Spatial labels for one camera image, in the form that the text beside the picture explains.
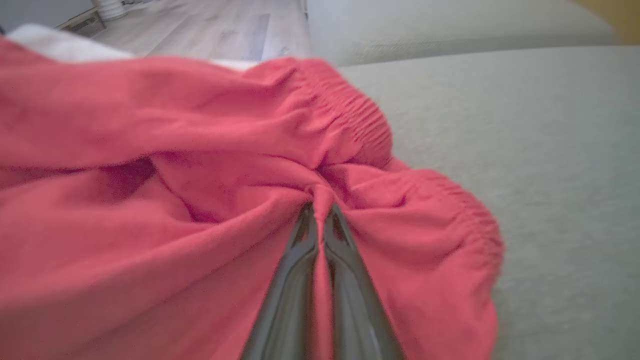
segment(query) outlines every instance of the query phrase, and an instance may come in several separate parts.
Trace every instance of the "gray upholstery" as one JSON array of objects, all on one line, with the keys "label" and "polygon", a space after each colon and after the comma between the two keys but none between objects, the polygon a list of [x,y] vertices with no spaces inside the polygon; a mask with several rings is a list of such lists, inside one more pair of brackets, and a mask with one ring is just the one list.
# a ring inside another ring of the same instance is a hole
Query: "gray upholstery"
[{"label": "gray upholstery", "polygon": [[307,0],[312,49],[336,66],[572,45],[614,32],[571,0]]},{"label": "gray upholstery", "polygon": [[499,219],[495,359],[640,359],[640,47],[341,72],[387,114],[396,156]]}]

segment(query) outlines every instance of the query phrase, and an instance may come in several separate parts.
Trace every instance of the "white wall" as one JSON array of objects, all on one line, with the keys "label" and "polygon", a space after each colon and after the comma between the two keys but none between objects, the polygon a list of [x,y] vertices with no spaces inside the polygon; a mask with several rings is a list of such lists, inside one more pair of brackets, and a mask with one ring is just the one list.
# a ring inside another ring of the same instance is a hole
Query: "white wall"
[{"label": "white wall", "polygon": [[0,25],[7,31],[27,22],[54,27],[90,8],[91,0],[0,0]]}]

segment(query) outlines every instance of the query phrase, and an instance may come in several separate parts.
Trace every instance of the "red fabric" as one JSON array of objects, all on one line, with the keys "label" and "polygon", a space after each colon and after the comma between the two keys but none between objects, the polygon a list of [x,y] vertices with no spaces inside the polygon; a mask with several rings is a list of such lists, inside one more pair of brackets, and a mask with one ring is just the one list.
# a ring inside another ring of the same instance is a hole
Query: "red fabric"
[{"label": "red fabric", "polygon": [[310,200],[320,233],[343,209],[409,360],[490,357],[496,222],[394,159],[324,62],[70,65],[0,39],[0,109],[1,359],[236,358]]}]

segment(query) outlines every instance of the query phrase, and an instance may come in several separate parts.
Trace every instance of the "yellow wall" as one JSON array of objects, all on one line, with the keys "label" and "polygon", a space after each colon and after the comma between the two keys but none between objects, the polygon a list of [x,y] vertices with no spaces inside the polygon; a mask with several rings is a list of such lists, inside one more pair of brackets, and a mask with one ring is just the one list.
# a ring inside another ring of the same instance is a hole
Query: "yellow wall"
[{"label": "yellow wall", "polygon": [[623,44],[640,45],[640,0],[575,0],[613,26]]}]

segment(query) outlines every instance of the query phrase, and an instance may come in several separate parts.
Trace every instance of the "couch cushion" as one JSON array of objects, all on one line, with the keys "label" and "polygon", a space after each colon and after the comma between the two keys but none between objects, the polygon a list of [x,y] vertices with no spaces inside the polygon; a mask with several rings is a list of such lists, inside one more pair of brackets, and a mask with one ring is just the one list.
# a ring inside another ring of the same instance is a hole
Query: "couch cushion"
[{"label": "couch cushion", "polygon": [[570,0],[307,0],[313,52],[334,65],[532,47],[609,45]]},{"label": "couch cushion", "polygon": [[571,47],[341,69],[396,156],[499,219],[496,359],[640,359],[639,64],[640,47]]}]

